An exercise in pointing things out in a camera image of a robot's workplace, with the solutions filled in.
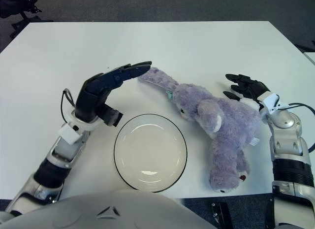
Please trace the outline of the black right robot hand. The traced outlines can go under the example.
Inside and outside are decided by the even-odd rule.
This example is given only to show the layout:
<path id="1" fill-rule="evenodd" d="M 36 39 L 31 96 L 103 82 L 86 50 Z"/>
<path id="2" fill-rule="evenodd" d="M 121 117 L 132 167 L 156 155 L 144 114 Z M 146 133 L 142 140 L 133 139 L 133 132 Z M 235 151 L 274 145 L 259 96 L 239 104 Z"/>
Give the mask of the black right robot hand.
<path id="1" fill-rule="evenodd" d="M 231 85 L 231 90 L 241 94 L 244 98 L 254 100 L 259 105 L 259 110 L 263 108 L 263 105 L 259 103 L 258 97 L 267 91 L 270 91 L 262 82 L 257 80 L 251 80 L 249 76 L 226 74 L 225 77 L 237 83 L 237 85 Z"/>

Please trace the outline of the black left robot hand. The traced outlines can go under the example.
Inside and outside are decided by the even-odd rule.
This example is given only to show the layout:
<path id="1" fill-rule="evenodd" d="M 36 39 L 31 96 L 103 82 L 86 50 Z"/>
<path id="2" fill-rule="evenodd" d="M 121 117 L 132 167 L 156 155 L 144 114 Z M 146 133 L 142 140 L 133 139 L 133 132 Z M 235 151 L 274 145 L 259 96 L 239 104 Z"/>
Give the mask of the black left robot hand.
<path id="1" fill-rule="evenodd" d="M 151 65 L 151 61 L 127 64 L 86 80 L 75 104 L 76 118 L 85 123 L 100 118 L 108 126 L 117 126 L 123 114 L 106 104 L 109 94 L 112 90 L 121 87 L 124 81 L 145 74 Z"/>

